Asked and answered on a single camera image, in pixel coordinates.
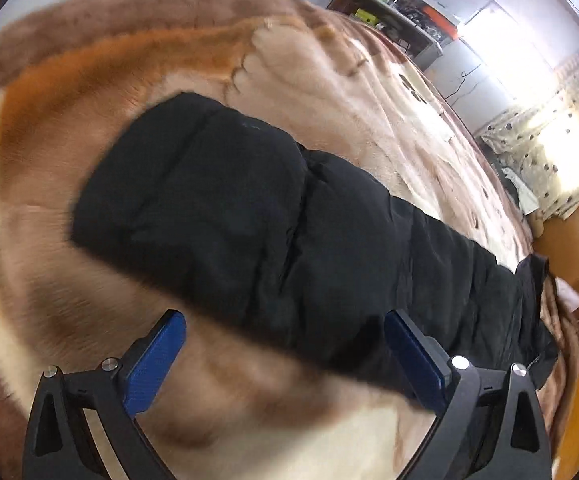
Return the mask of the black puffer jacket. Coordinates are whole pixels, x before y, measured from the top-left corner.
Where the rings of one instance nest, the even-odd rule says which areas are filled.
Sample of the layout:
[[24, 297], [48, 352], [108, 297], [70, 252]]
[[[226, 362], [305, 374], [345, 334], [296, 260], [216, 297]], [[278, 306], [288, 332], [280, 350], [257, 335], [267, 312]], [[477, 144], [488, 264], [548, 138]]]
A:
[[451, 356], [528, 367], [559, 357], [540, 318], [544, 260], [494, 254], [334, 154], [196, 93], [139, 116], [73, 210], [75, 244], [309, 364], [391, 390], [401, 309]]

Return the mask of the brown plush bed blanket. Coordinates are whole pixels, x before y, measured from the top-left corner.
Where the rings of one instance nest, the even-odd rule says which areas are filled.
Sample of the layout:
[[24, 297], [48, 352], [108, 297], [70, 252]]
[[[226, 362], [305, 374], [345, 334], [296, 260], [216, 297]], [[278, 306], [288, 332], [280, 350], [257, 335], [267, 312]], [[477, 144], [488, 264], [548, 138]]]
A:
[[0, 479], [550, 478], [579, 358], [505, 188], [378, 32], [67, 0], [0, 32]]

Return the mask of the heart patterned cream curtain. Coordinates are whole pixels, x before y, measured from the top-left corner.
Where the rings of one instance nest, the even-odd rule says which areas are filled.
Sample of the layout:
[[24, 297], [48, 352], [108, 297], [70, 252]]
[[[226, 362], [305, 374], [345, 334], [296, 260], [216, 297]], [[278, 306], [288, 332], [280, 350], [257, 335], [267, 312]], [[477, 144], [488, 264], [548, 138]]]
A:
[[477, 136], [538, 199], [545, 218], [579, 207], [579, 50]]

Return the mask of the orange box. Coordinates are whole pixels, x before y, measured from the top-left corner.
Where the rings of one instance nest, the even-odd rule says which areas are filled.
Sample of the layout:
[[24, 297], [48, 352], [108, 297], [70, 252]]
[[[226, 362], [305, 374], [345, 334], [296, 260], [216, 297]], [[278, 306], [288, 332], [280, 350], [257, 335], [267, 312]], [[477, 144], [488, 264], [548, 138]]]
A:
[[427, 21], [433, 24], [442, 36], [447, 36], [451, 40], [459, 38], [459, 22], [454, 16], [438, 10], [436, 3], [423, 1], [421, 11], [426, 15]]

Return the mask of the cluttered wooden shelf desk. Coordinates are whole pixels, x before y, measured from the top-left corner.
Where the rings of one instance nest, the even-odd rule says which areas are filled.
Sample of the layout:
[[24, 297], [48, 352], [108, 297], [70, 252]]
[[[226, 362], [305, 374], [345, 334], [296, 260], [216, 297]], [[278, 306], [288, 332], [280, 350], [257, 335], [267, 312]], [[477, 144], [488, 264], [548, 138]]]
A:
[[331, 0], [331, 11], [382, 32], [421, 70], [426, 70], [452, 41], [426, 19], [421, 6], [401, 8], [399, 0]]

